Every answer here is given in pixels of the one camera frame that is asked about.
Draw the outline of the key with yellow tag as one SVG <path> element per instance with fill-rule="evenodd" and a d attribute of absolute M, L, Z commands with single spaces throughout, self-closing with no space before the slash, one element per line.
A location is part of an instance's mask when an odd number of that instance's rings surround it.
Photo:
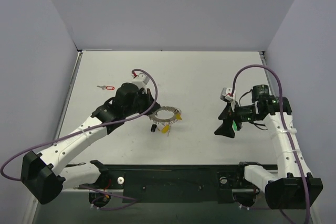
<path fill-rule="evenodd" d="M 161 133 L 162 133 L 162 134 L 169 134 L 169 132 L 170 132 L 170 130 L 171 130 L 171 125 L 172 125 L 173 123 L 177 122 L 177 121 L 180 121 L 180 120 L 182 120 L 182 117 L 181 117 L 181 114 L 178 113 L 178 114 L 175 115 L 175 119 L 174 119 L 172 122 L 168 123 L 167 125 L 165 125 L 165 126 L 161 129 Z"/>

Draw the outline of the silver metal keyring disc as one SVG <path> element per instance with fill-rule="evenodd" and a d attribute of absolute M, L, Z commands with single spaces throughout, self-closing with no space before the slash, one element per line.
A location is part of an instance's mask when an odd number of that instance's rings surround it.
<path fill-rule="evenodd" d="M 173 106 L 162 106 L 148 117 L 155 124 L 171 125 L 182 120 L 182 111 Z"/>

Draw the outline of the key with green tag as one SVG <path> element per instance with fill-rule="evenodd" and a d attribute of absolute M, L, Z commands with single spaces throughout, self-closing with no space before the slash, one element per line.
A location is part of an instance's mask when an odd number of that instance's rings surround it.
<path fill-rule="evenodd" d="M 233 121 L 233 129 L 235 130 L 235 131 L 240 131 L 241 130 L 241 125 L 242 123 L 241 122 L 236 122 L 236 121 Z"/>

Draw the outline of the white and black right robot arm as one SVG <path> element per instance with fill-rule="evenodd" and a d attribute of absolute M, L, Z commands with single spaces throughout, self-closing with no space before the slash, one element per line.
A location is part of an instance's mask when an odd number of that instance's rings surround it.
<path fill-rule="evenodd" d="M 292 109 L 286 97 L 269 93 L 267 85 L 251 90 L 252 104 L 241 106 L 231 88 L 223 88 L 220 99 L 226 106 L 219 115 L 222 121 L 215 135 L 234 138 L 244 122 L 262 121 L 274 146 L 277 174 L 266 171 L 255 162 L 241 162 L 243 169 L 235 173 L 241 187 L 250 183 L 260 189 L 271 209 L 305 209 L 311 206 L 323 189 L 320 178 L 313 177 L 306 165 L 293 126 Z"/>

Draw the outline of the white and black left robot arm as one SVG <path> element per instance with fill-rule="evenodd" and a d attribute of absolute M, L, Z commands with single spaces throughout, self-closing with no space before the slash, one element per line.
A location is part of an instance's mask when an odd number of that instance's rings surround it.
<path fill-rule="evenodd" d="M 63 169 L 91 144 L 111 134 L 130 116 L 139 118 L 160 108 L 146 84 L 137 80 L 123 83 L 69 138 L 62 137 L 38 154 L 29 151 L 24 155 L 20 180 L 39 203 L 47 204 L 62 192 L 66 183 Z"/>

